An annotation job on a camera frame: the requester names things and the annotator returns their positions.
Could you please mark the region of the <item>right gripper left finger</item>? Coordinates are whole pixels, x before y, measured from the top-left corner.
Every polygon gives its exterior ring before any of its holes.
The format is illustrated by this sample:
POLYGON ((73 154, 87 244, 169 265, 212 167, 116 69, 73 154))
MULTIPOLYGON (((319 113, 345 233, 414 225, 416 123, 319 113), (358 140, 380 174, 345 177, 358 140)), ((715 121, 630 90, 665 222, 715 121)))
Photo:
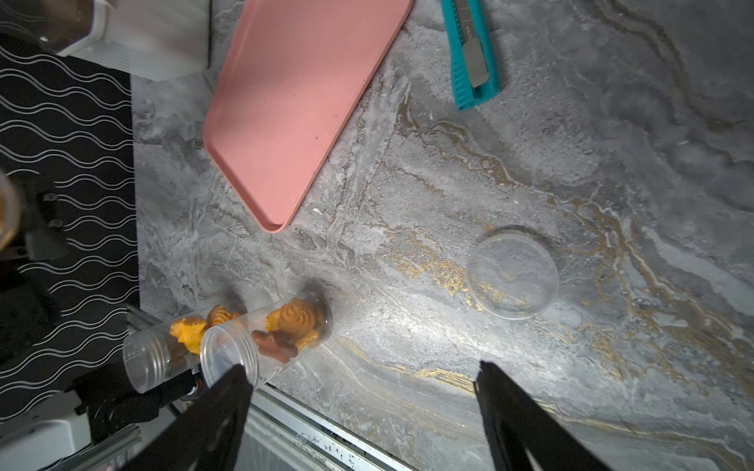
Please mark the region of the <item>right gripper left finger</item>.
POLYGON ((233 470, 253 397, 242 365, 228 370, 127 470, 233 470))

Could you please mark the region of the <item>clear jar lid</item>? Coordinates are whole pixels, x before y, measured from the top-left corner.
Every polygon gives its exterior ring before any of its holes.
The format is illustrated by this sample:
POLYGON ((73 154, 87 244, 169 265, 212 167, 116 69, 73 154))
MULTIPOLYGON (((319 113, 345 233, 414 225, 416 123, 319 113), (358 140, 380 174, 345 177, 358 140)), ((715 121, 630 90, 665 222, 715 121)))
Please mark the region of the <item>clear jar lid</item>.
POLYGON ((509 321, 543 313, 560 288, 559 271, 548 247, 523 231, 500 231, 481 239, 469 253, 465 274, 474 302, 509 321))

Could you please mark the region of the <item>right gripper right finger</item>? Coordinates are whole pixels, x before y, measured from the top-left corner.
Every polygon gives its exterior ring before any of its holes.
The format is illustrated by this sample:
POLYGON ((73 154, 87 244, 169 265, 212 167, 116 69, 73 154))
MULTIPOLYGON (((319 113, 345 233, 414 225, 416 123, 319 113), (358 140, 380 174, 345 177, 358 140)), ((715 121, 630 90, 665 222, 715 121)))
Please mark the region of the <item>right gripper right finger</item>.
POLYGON ((608 468, 496 364, 479 364, 474 391, 497 470, 608 468))

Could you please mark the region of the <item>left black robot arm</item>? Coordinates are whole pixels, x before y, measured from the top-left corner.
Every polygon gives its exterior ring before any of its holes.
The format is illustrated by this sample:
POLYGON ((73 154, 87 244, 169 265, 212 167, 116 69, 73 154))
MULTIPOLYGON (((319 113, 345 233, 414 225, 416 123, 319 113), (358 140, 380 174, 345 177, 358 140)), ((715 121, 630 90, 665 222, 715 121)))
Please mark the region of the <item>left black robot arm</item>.
POLYGON ((1 403, 8 405, 15 390, 37 393, 1 417, 4 470, 43 469, 132 424, 149 422, 194 384, 190 373, 182 373, 137 392, 124 366, 113 361, 126 336, 101 329, 118 311, 93 323, 90 335, 74 347, 52 345, 80 323, 65 320, 50 290, 22 271, 27 261, 69 252, 49 227, 46 207, 35 181, 1 176, 1 403))

